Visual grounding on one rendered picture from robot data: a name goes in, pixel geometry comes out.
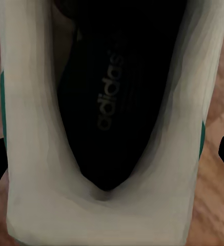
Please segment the gym shoe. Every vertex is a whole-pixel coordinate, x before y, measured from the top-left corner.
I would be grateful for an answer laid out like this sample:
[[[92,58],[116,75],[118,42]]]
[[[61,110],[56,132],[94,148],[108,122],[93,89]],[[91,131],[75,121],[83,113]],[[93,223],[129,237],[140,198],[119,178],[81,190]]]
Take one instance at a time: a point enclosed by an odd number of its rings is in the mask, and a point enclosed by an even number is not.
[[[224,0],[0,0],[21,246],[186,246]]]

